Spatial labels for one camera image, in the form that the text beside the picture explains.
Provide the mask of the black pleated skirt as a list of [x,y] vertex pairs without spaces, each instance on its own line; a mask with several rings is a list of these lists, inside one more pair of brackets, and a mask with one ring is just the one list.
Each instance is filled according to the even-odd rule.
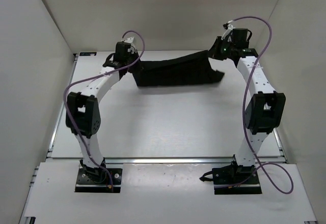
[[211,67],[208,51],[162,61],[139,61],[131,71],[138,87],[194,86],[219,83],[225,73]]

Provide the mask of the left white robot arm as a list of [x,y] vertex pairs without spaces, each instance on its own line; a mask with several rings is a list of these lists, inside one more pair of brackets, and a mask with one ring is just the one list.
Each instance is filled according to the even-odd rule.
[[70,92],[67,96],[66,126],[77,138],[83,155],[80,164],[94,182],[106,178],[105,160],[97,139],[101,123],[99,103],[128,72],[127,69],[118,69],[132,64],[138,58],[133,37],[118,42],[115,52],[106,58],[97,77],[80,92]]

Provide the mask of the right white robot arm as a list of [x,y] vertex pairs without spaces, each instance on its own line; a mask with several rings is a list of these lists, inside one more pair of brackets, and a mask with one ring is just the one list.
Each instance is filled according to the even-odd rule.
[[225,32],[218,36],[209,50],[209,56],[216,60],[231,59],[246,82],[245,93],[250,101],[245,102],[243,112],[246,133],[239,151],[235,154],[237,166],[228,171],[233,183],[241,183],[247,172],[242,167],[255,163],[255,154],[265,139],[280,125],[286,97],[278,93],[267,80],[262,66],[257,61],[258,53],[249,47],[252,32],[245,28],[224,25]]

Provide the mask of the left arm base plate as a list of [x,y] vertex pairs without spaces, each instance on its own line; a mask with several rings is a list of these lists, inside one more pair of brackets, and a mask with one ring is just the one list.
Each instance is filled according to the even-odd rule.
[[75,183],[75,192],[84,193],[120,193],[122,184],[122,168],[109,168],[113,180],[113,187],[110,186],[110,179],[106,172],[102,176],[91,176],[80,167]]

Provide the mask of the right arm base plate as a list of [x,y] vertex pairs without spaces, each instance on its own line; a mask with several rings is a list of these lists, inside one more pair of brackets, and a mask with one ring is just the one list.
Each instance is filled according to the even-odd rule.
[[212,182],[215,195],[262,194],[256,168],[232,163],[224,167],[215,167],[204,173],[202,182]]

